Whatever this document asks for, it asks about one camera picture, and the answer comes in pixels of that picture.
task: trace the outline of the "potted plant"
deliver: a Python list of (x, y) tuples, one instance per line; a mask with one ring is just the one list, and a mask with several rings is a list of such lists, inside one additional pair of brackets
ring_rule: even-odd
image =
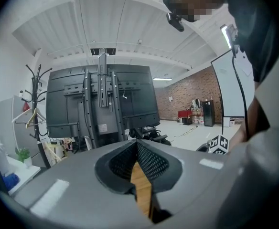
[(30, 152), (27, 148), (22, 148), (22, 149), (15, 148), (15, 153), (18, 155), (19, 161), (23, 162), (27, 168), (32, 166)]

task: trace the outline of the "white table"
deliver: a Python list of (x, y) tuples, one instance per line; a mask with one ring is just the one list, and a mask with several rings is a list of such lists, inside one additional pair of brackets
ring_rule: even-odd
[(26, 168), (25, 164), (14, 158), (7, 156), (8, 163), (12, 173), (15, 173), (20, 181), (18, 184), (12, 188), (8, 193), (12, 196), (16, 191), (19, 191), (23, 186), (25, 186), (40, 170), (40, 167), (30, 166)]

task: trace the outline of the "coat rack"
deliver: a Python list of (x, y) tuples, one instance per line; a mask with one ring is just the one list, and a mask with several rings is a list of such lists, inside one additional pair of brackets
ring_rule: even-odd
[[(32, 80), (32, 93), (28, 92), (27, 90), (25, 90), (25, 92), (29, 93), (30, 96), (31, 96), (31, 100), (30, 101), (27, 101), (26, 99), (23, 99), (23, 101), (27, 102), (27, 103), (30, 103), (32, 102), (32, 114), (35, 110), (35, 108), (37, 107), (37, 104), (43, 100), (45, 100), (45, 98), (42, 98), (39, 100), (39, 97), (46, 93), (47, 91), (44, 91), (40, 94), (38, 94), (38, 85), (39, 85), (39, 81), (41, 79), (41, 77), (48, 71), (52, 70), (52, 68), (50, 68), (49, 70), (45, 71), (43, 74), (40, 75), (40, 70), (41, 70), (41, 65), (39, 65), (39, 68), (38, 68), (38, 73), (37, 75), (34, 75), (33, 71), (30, 69), (30, 67), (28, 65), (26, 65), (26, 67), (30, 70), (30, 72), (32, 73), (33, 77), (31, 78)], [(44, 148), (43, 148), (43, 145), (41, 143), (41, 140), (40, 140), (40, 129), (39, 129), (39, 123), (38, 123), (38, 115), (36, 115), (34, 117), (34, 120), (33, 120), (33, 128), (34, 128), (34, 136), (30, 134), (30, 136), (32, 136), (33, 138), (35, 138), (37, 140), (37, 145), (39, 147), (39, 151), (40, 151), (40, 154), (42, 156), (42, 159), (43, 159), (43, 162), (45, 163), (45, 166), (47, 169), (50, 168), (50, 164), (48, 162), (48, 159), (46, 157), (46, 154), (45, 154), (45, 151), (44, 151)]]

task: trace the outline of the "blue object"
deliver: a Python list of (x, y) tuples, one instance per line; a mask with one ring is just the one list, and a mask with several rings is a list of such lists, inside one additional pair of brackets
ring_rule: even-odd
[(7, 177), (2, 177), (2, 179), (8, 191), (14, 188), (16, 184), (18, 184), (18, 182), (20, 181), (20, 178), (14, 173), (8, 175)]

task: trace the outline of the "white floor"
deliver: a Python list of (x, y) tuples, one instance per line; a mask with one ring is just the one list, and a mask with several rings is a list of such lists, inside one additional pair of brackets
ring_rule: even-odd
[[(240, 125), (233, 127), (224, 127), (224, 136), (231, 139), (239, 129)], [(221, 134), (221, 125), (213, 127), (201, 126), (197, 128), (195, 125), (183, 125), (175, 121), (161, 120), (161, 124), (157, 126), (161, 130), (161, 135), (167, 135), (168, 141), (171, 141), (173, 147), (179, 147), (188, 150), (196, 150), (207, 140)]]

